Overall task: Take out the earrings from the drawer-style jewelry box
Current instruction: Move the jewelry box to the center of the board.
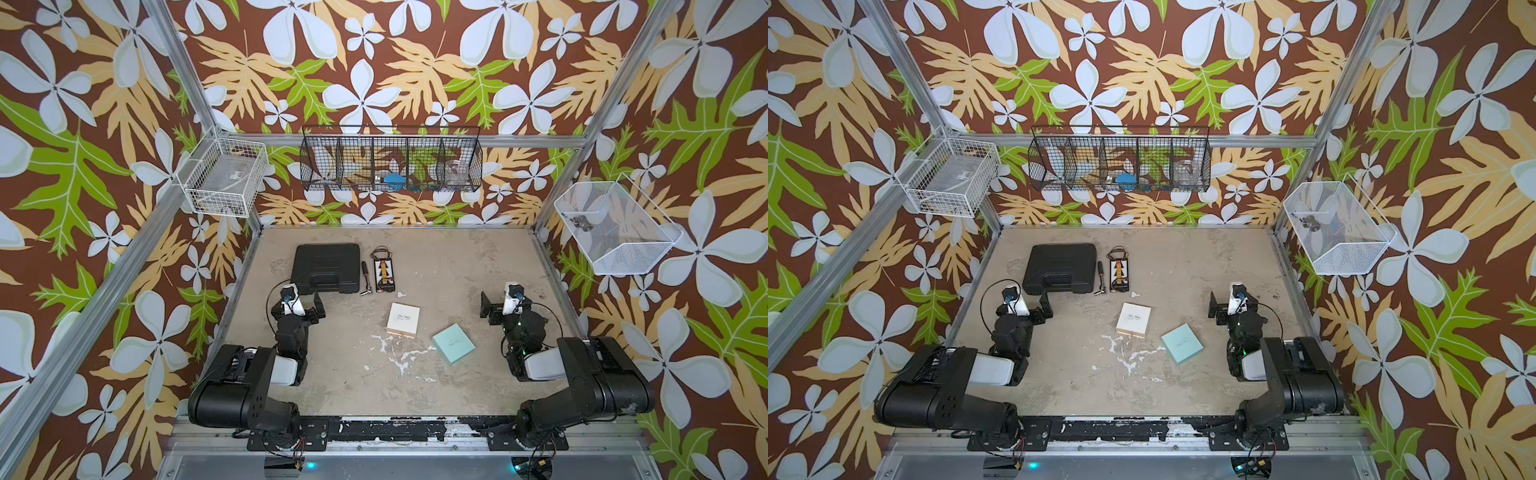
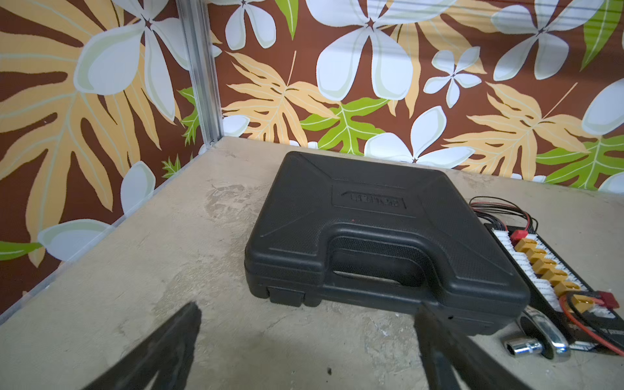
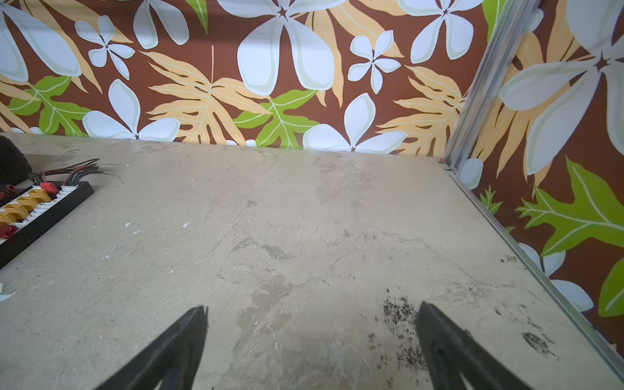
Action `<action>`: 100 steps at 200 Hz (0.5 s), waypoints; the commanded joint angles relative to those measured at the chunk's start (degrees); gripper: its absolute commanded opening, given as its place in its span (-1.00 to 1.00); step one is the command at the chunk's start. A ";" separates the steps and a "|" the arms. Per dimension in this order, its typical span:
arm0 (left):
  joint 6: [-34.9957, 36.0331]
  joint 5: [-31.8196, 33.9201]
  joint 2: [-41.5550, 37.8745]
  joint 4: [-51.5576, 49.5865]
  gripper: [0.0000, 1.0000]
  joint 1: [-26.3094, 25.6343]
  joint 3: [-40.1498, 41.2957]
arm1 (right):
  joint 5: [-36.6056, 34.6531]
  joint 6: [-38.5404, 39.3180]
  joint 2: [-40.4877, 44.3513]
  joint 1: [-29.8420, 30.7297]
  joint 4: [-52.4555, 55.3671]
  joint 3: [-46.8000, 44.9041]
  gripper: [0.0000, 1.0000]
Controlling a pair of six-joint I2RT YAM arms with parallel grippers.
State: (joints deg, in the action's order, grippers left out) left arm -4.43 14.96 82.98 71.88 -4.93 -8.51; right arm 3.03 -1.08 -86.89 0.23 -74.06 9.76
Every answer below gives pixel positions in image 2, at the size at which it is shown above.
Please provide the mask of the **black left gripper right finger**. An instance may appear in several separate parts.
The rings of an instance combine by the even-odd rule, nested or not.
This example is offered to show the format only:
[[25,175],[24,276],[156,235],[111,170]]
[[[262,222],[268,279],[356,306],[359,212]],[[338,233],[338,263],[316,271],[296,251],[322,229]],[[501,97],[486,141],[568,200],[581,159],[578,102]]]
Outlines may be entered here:
[[414,316],[414,331],[430,389],[528,389],[481,349],[436,307],[424,303]]

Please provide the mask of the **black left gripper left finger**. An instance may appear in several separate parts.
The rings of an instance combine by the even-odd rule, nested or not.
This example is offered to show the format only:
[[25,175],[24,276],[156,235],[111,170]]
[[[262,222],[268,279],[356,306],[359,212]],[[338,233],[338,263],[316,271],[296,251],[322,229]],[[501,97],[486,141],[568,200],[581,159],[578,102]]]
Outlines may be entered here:
[[202,323],[188,302],[87,389],[184,389]]

